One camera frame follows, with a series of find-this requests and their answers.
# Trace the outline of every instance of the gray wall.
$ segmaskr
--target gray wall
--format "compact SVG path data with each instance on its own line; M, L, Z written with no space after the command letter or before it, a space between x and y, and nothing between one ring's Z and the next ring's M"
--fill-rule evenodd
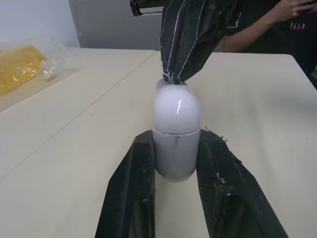
M83 48L159 50L161 16L135 17L129 0L69 0Z

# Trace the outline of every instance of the white wall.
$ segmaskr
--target white wall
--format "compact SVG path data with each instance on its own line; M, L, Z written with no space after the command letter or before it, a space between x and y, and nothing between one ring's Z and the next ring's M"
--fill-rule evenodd
M38 35L79 47L68 0L0 0L0 42Z

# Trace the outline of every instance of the plastic bag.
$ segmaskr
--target plastic bag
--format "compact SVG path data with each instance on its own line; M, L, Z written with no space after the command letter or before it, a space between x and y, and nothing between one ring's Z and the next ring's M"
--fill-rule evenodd
M161 28L162 73L166 82L180 84L201 70L239 17L243 0L170 0Z
M74 73L76 63L52 37L0 44L0 111Z

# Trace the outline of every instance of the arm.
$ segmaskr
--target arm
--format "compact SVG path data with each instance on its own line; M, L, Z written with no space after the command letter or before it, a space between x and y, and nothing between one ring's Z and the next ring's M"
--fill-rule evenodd
M278 22L287 21L300 14L300 11L311 10L316 5L307 4L313 0L281 0L271 11L248 28L224 39L223 52L241 52L252 45L269 28Z
M252 45L261 35L274 25L269 13L248 28L224 39L223 52L241 52Z

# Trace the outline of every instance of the hand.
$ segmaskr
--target hand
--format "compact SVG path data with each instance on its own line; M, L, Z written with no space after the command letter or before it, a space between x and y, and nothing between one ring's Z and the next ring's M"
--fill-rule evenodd
M309 4L313 0L281 0L270 12L272 20L277 22L287 21L301 14L301 11L312 11L316 4Z

